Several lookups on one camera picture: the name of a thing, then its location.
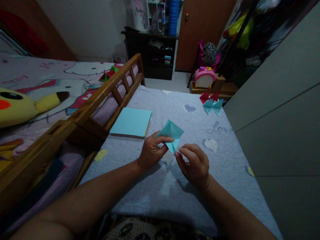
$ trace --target wooden bed frame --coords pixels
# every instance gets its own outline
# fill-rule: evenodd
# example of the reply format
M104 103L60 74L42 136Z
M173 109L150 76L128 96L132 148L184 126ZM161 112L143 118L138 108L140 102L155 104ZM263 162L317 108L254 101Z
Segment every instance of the wooden bed frame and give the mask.
M135 64L138 66L136 76L133 73ZM130 72L132 78L130 87L126 79L127 72ZM116 87L121 79L126 89L123 98ZM86 157L72 185L72 188L75 188L100 150L121 110L127 106L140 84L145 86L142 59L141 55L137 53L68 120L58 121L24 151L17 161L0 175L0 217L5 216L30 191L35 178L43 171L43 166L52 161L64 141L86 150ZM117 101L118 107L102 127L91 118L91 115L110 92Z

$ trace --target gray bedsheet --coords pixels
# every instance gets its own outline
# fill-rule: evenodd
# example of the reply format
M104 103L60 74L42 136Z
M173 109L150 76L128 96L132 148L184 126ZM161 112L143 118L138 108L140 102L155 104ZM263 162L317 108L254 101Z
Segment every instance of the gray bedsheet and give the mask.
M256 179L247 171L248 161L223 109L219 117L214 111L207 115L199 95L144 86L137 89L128 107L152 111L147 136L161 130L168 119L184 130L179 147L198 144L208 155L213 177L282 239ZM81 184L138 158L143 141L109 135L102 146L107 155L91 164ZM193 225L210 236L219 234L206 202L182 175L170 151L138 179L111 212L172 220Z

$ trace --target light blue paper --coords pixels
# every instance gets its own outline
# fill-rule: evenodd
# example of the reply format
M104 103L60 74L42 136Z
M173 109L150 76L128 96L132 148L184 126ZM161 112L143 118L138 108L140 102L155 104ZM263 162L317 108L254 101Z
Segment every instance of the light blue paper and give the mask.
M222 104L223 104L223 99L220 99L218 102L215 102L213 104L213 110L215 111L215 113L218 115L220 115L220 111L221 111L221 108L222 108Z
M174 154L179 144L179 138L183 133L184 131L169 119L166 125L164 125L163 129L156 135L156 137L159 137L159 136L172 137L174 141L165 142L165 144L169 148L170 152Z
M213 100L209 99L208 101L206 101L203 105L203 108L204 110L206 110L207 114L209 115L209 113L213 109Z
M125 107L122 109L110 133L145 137L152 112Z
M218 102L213 101L212 99L209 99L208 101L206 101L204 103L203 108L207 112L208 115L211 112L211 110L214 110L215 113L219 116L221 108L222 108L222 103L223 103L223 99L218 100Z

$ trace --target bed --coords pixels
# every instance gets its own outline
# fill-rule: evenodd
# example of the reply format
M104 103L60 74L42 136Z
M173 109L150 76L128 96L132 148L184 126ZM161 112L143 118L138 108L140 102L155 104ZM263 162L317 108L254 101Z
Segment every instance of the bed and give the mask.
M185 143L198 144L208 155L209 172L215 179L282 239L255 177L248 172L248 161L223 109L219 117L214 111L207 115L199 95L144 86L137 89L127 106L152 111L147 136L161 130L168 119L183 129L179 147ZM107 149L107 154L90 165L80 184L138 158L143 141L109 135L101 147ZM159 164L125 193L111 214L172 220L193 225L209 236L217 236L218 229L206 209L208 206L188 184L173 154L168 151Z
M59 152L67 166L42 198L8 230L13 230L71 188L77 186L121 109L144 84L140 54L100 82L113 63L82 63L0 54L0 86L32 96L67 89L70 99L26 124L1 129L0 144L23 139L15 161L0 172L3 220L30 192L35 180Z

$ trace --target blue container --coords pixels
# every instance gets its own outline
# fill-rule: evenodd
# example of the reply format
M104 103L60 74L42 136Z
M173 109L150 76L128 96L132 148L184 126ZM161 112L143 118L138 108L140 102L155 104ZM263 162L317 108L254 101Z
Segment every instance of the blue container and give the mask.
M169 14L169 35L176 35L177 23L179 18L180 0L170 1L170 14Z

